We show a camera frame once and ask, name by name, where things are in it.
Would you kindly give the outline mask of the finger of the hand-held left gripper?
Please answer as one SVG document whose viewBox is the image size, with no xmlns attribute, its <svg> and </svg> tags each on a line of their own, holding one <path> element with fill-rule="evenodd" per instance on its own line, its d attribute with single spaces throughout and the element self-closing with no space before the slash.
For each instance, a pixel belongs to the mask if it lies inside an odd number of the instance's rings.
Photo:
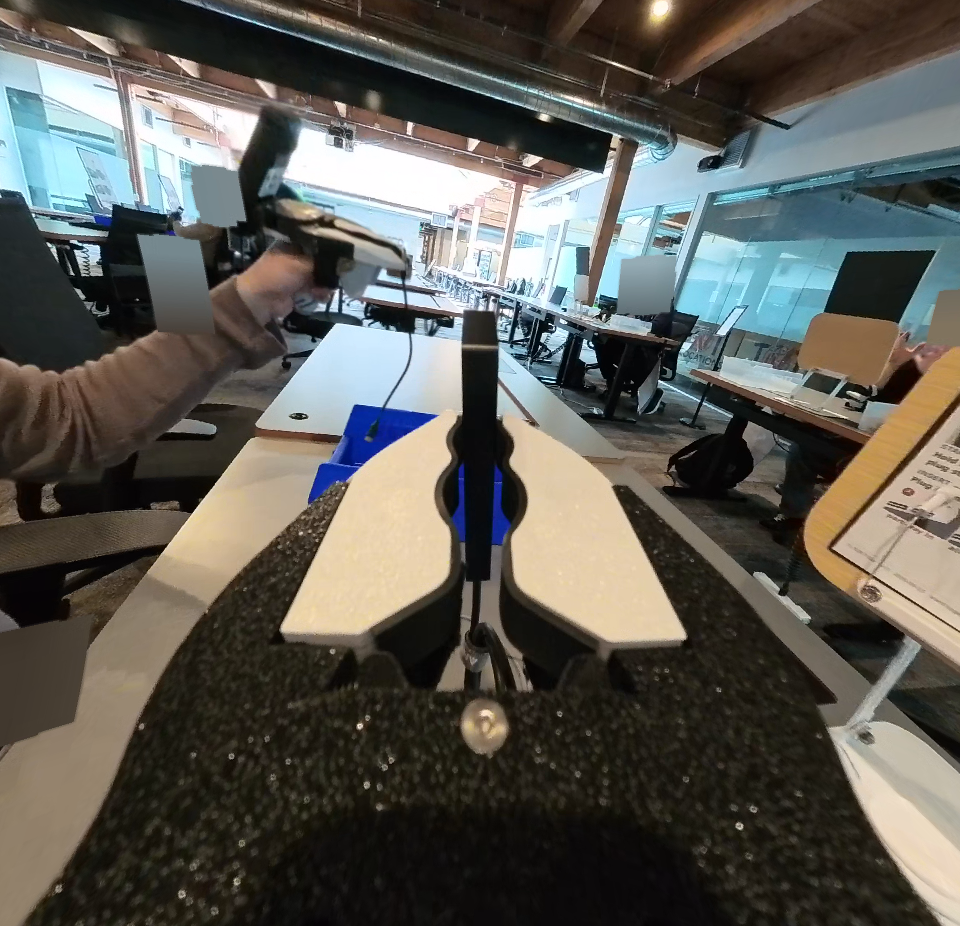
<svg viewBox="0 0 960 926">
<path fill-rule="evenodd" d="M 381 266 L 362 262 L 339 262 L 339 289 L 344 293 L 364 293 L 368 286 L 376 282 L 381 273 L 395 277 L 409 276 L 409 263 Z"/>
<path fill-rule="evenodd" d="M 352 258 L 359 263 L 376 265 L 386 271 L 410 271 L 412 258 L 402 244 L 382 236 L 366 226 L 342 217 L 334 217 L 330 232 L 351 249 Z"/>
</svg>

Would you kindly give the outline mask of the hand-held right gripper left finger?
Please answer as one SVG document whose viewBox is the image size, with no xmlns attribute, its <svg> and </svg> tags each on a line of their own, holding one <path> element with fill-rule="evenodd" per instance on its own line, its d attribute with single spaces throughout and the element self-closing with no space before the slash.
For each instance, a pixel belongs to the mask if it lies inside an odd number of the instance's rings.
<svg viewBox="0 0 960 926">
<path fill-rule="evenodd" d="M 346 483 L 279 632 L 288 643 L 354 650 L 447 595 L 461 569 L 443 484 L 457 471 L 446 410 L 383 447 Z"/>
</svg>

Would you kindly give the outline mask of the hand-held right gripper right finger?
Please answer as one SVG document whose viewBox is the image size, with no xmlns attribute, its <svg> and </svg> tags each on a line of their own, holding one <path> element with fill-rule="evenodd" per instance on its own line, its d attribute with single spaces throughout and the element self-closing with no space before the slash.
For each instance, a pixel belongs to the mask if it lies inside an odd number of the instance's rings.
<svg viewBox="0 0 960 926">
<path fill-rule="evenodd" d="M 517 494 L 501 558 L 510 598 L 599 656 L 683 644 L 687 632 L 612 482 L 520 419 L 501 427 L 503 487 Z"/>
</svg>

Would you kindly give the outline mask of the blue plastic bin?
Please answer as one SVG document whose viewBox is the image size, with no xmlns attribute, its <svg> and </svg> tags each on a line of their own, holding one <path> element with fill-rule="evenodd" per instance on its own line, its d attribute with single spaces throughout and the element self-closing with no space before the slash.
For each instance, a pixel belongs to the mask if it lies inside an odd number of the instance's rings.
<svg viewBox="0 0 960 926">
<path fill-rule="evenodd" d="M 357 469 L 366 464 L 387 446 L 409 435 L 415 429 L 435 418 L 434 414 L 388 408 L 384 418 L 380 419 L 378 429 L 370 435 L 370 428 L 378 418 L 380 408 L 355 404 L 347 418 L 342 438 L 333 450 L 331 457 L 320 463 L 313 484 L 307 496 L 307 504 L 316 501 L 330 486 L 343 483 L 354 475 Z M 491 546 L 500 547 L 509 529 L 509 521 L 502 510 L 502 474 L 494 465 L 493 496 L 491 509 Z M 467 539 L 470 528 L 466 523 L 465 467 L 458 466 L 457 499 L 453 501 L 451 488 L 446 488 L 446 503 L 451 513 L 454 527 L 459 538 Z"/>
</svg>

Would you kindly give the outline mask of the black usb hub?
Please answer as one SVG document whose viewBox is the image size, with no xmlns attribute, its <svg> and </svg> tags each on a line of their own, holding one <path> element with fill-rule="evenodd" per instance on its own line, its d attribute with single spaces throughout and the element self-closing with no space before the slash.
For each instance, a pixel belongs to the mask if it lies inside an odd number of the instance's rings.
<svg viewBox="0 0 960 926">
<path fill-rule="evenodd" d="M 498 451 L 497 318 L 468 310 L 462 317 L 462 415 L 458 433 L 462 464 L 465 579 L 480 584 L 491 575 L 495 469 Z"/>
</svg>

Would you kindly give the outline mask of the person's left forearm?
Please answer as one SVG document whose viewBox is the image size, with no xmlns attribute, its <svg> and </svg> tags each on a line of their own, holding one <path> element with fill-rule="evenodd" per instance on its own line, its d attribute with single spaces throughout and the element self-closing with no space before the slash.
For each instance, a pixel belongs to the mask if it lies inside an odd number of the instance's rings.
<svg viewBox="0 0 960 926">
<path fill-rule="evenodd" d="M 63 372 L 1 361 L 1 477 L 51 482 L 114 466 L 199 405 L 236 369 L 286 351 L 230 279 L 212 293 L 212 333 L 154 331 Z"/>
</svg>

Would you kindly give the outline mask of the person's left hand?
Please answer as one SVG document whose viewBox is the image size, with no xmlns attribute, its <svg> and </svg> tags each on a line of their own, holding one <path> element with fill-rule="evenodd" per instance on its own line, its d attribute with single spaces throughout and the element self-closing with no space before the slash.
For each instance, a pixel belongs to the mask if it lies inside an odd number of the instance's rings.
<svg viewBox="0 0 960 926">
<path fill-rule="evenodd" d="M 257 323 L 271 329 L 300 300 L 327 304 L 333 288 L 318 284 L 312 257 L 290 248 L 271 249 L 235 279 L 238 296 Z"/>
</svg>

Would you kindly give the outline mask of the long office desk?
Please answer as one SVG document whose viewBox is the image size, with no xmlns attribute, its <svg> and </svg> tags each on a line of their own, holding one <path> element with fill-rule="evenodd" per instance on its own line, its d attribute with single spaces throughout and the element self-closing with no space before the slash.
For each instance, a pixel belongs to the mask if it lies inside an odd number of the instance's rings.
<svg viewBox="0 0 960 926">
<path fill-rule="evenodd" d="M 403 281 L 385 273 L 366 286 L 359 302 L 363 320 L 387 330 L 436 336 L 462 320 L 464 308 L 449 295 L 423 283 L 417 274 Z"/>
<path fill-rule="evenodd" d="M 672 336 L 671 330 L 657 334 L 644 320 L 616 325 L 613 317 L 574 312 L 450 268 L 435 267 L 430 276 L 450 297 L 467 301 L 472 309 L 492 311 L 499 318 L 506 308 L 509 331 L 501 337 L 501 346 L 528 368 L 555 363 L 553 374 L 534 377 L 550 391 L 561 395 L 593 392 L 585 376 L 598 368 L 599 362 L 587 364 L 581 355 L 586 347 L 597 360 L 605 353 L 612 362 L 612 377 L 603 386 L 601 403 L 572 402 L 587 422 L 633 425 L 642 416 L 665 411 L 662 381 L 667 377 L 666 362 L 680 347 L 680 339 Z"/>
</svg>

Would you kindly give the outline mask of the black backpack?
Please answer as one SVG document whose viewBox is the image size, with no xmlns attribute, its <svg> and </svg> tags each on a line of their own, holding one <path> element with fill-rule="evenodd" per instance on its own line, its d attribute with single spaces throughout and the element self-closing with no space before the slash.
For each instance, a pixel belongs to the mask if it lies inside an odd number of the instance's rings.
<svg viewBox="0 0 960 926">
<path fill-rule="evenodd" d="M 754 471 L 755 462 L 741 436 L 708 434 L 669 457 L 664 491 L 702 499 L 729 499 L 731 492 Z"/>
</svg>

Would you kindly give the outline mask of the wooden-edged office desk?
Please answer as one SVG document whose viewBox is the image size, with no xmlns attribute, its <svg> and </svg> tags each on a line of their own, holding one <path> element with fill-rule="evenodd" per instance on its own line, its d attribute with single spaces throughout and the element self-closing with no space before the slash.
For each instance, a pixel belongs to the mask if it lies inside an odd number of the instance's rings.
<svg viewBox="0 0 960 926">
<path fill-rule="evenodd" d="M 715 370 L 695 368 L 690 377 L 705 383 L 705 400 L 730 413 L 722 435 L 743 438 L 752 423 L 791 443 L 799 443 L 823 454 L 830 461 L 844 461 L 870 438 L 842 418 L 824 416 L 773 392 L 763 391 Z"/>
</svg>

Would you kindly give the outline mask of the black office chair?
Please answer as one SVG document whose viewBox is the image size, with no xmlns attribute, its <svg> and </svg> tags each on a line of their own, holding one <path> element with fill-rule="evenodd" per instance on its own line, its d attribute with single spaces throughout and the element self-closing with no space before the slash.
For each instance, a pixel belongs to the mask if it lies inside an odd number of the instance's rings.
<svg viewBox="0 0 960 926">
<path fill-rule="evenodd" d="M 2 527 L 2 611 L 19 627 L 66 619 L 68 597 L 161 552 L 250 440 L 260 412 L 202 404 L 101 475 L 55 487 L 57 516 Z"/>
<path fill-rule="evenodd" d="M 27 205 L 1 200 L 1 354 L 20 366 L 65 371 L 107 342 L 45 242 Z"/>
</svg>

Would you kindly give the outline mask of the wooden instruction board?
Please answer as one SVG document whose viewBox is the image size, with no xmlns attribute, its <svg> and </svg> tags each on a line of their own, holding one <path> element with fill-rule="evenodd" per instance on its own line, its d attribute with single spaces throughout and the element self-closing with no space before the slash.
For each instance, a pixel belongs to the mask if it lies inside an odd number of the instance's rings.
<svg viewBox="0 0 960 926">
<path fill-rule="evenodd" d="M 940 358 L 814 506 L 822 576 L 959 667 L 959 352 Z"/>
</svg>

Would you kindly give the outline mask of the white desktop device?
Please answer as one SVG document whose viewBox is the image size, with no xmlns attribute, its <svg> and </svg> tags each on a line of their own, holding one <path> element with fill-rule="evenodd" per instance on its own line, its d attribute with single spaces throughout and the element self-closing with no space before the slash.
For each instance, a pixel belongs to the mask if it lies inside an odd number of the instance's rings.
<svg viewBox="0 0 960 926">
<path fill-rule="evenodd" d="M 793 388 L 789 398 L 809 409 L 822 409 L 845 387 L 845 374 L 823 368 L 811 368 Z"/>
</svg>

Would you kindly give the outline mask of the white board stand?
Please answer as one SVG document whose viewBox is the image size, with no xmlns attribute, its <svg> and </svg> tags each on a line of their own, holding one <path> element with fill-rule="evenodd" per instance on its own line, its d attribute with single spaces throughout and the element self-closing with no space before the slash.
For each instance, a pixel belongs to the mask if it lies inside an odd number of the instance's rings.
<svg viewBox="0 0 960 926">
<path fill-rule="evenodd" d="M 957 925 L 958 768 L 912 732 L 877 718 L 920 649 L 906 637 L 854 713 L 829 735 L 861 808 L 896 866 L 939 924 Z"/>
</svg>

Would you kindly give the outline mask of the silver ventilation duct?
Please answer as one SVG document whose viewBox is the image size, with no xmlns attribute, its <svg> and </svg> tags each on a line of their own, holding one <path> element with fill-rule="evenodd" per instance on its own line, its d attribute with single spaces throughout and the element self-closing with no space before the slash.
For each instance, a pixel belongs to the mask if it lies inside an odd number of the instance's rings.
<svg viewBox="0 0 960 926">
<path fill-rule="evenodd" d="M 602 94 L 584 80 L 551 70 L 542 64 L 470 39 L 464 32 L 434 30 L 402 16 L 364 11 L 336 0 L 171 0 L 204 9 L 347 56 L 384 73 L 390 82 L 413 78 L 418 89 L 426 82 L 457 95 L 470 93 L 497 106 L 495 125 L 513 117 L 537 123 L 533 139 L 503 141 L 523 152 L 543 145 L 561 132 L 582 132 L 574 152 L 546 152 L 545 158 L 572 165 L 583 158 L 582 169 L 605 160 L 613 138 L 630 140 L 654 157 L 669 156 L 677 145 L 672 125 L 654 107 L 631 96 Z"/>
</svg>

